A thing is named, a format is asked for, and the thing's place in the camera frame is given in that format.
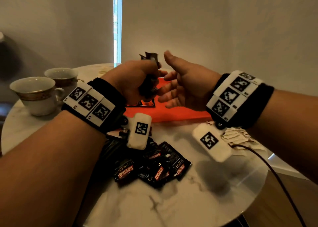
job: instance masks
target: person's left hand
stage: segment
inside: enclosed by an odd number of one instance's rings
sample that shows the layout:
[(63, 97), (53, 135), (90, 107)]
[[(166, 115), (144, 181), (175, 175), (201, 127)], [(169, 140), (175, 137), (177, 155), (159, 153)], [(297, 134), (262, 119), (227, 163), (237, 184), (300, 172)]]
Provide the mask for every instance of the person's left hand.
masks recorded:
[(115, 87), (126, 98), (128, 105), (135, 105), (140, 100), (147, 100), (140, 95), (138, 87), (143, 83), (146, 75), (149, 74), (156, 77), (164, 77), (167, 72), (159, 71), (154, 61), (131, 60), (110, 70), (101, 78)]

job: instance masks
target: black cable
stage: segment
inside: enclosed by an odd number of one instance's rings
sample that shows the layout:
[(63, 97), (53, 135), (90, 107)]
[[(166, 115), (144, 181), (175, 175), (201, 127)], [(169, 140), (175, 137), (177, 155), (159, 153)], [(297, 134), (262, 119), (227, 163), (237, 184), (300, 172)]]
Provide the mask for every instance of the black cable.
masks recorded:
[(269, 163), (268, 163), (261, 155), (259, 155), (255, 150), (253, 150), (253, 149), (251, 149), (251, 148), (249, 148), (249, 147), (246, 147), (246, 146), (240, 145), (240, 144), (234, 144), (234, 145), (232, 145), (231, 147), (232, 147), (232, 148), (234, 148), (234, 147), (242, 147), (242, 148), (245, 148), (245, 149), (251, 151), (252, 153), (254, 153), (257, 157), (259, 157), (259, 158), (268, 166), (268, 168), (272, 171), (272, 173), (273, 173), (274, 176), (276, 177), (276, 179), (277, 179), (278, 183), (280, 184), (281, 188), (283, 189), (284, 193), (286, 194), (286, 196), (287, 196), (287, 198), (288, 198), (290, 204), (292, 205), (292, 208), (294, 209), (294, 211), (295, 211), (295, 213), (296, 213), (296, 215), (297, 215), (297, 217), (298, 217), (298, 219), (299, 219), (301, 225), (302, 225), (303, 227), (307, 227), (306, 224), (305, 224), (305, 222), (304, 222), (304, 220), (303, 220), (303, 218), (301, 217), (301, 214), (299, 213), (299, 211), (298, 211), (298, 209), (297, 209), (297, 207), (296, 207), (294, 201), (292, 201), (292, 198), (291, 198), (290, 194), (288, 193), (286, 187), (284, 186), (283, 182), (282, 182), (281, 179), (279, 178), (278, 174), (277, 174), (277, 173), (274, 171), (274, 169), (271, 167), (271, 165), (269, 165)]

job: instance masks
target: window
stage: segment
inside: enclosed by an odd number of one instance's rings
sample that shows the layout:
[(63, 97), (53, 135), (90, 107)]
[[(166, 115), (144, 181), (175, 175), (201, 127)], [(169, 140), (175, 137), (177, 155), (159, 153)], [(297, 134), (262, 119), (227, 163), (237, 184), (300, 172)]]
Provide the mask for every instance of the window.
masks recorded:
[(113, 0), (114, 12), (114, 63), (121, 62), (121, 12), (122, 0)]

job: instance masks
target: cup rim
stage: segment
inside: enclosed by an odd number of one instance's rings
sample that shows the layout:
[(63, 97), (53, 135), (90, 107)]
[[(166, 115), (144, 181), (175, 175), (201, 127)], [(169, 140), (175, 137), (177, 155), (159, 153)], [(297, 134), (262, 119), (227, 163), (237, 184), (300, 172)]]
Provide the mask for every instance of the cup rim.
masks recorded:
[[(50, 76), (47, 75), (48, 71), (56, 70), (56, 69), (68, 69), (68, 70), (72, 70), (72, 71), (74, 72), (75, 76), (74, 76), (74, 77), (68, 77), (68, 78), (53, 78), (53, 77), (50, 77)], [(45, 75), (46, 77), (48, 77), (48, 78), (50, 78), (50, 79), (55, 79), (55, 80), (68, 80), (68, 79), (77, 78), (78, 74), (79, 74), (79, 73), (78, 73), (77, 70), (74, 70), (74, 69), (72, 69), (72, 68), (67, 68), (67, 67), (51, 68), (51, 69), (48, 69), (48, 70), (46, 70), (46, 71), (44, 72), (44, 75)]]
[[(16, 90), (13, 89), (16, 84), (18, 84), (19, 82), (21, 82), (21, 81), (23, 81), (23, 80), (26, 80), (26, 79), (36, 79), (36, 78), (40, 78), (40, 79), (45, 79), (45, 80), (51, 81), (51, 86), (48, 87), (48, 88), (45, 88), (45, 89), (43, 89), (43, 90), (31, 91), (31, 92), (19, 92), (19, 91), (16, 91)], [(9, 85), (9, 88), (10, 88), (12, 91), (16, 92), (16, 93), (32, 94), (32, 93), (39, 93), (39, 92), (47, 91), (47, 90), (49, 90), (49, 89), (52, 89), (54, 86), (55, 86), (55, 81), (54, 81), (53, 79), (49, 78), (49, 77), (44, 77), (44, 76), (32, 76), (32, 77), (25, 77), (25, 78), (21, 78), (21, 79), (18, 79), (18, 80), (13, 81), (13, 82)]]

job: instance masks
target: white table surface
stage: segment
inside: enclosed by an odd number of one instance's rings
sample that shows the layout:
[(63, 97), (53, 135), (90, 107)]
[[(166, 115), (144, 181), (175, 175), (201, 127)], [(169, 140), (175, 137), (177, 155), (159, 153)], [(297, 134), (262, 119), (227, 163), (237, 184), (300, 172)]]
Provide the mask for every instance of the white table surface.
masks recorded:
[[(79, 79), (94, 79), (104, 66), (78, 67)], [(10, 149), (50, 121), (54, 114), (31, 116), (17, 101), (3, 126), (2, 152)], [(252, 153), (232, 156), (220, 164), (211, 159), (192, 138), (198, 125), (193, 122), (153, 123), (152, 137), (157, 143), (167, 141), (192, 167), (183, 180), (173, 180), (156, 190), (141, 180), (118, 188), (110, 180), (90, 209), (85, 226), (222, 226), (243, 213), (261, 191), (267, 167)], [(264, 158), (266, 151), (258, 151)]]

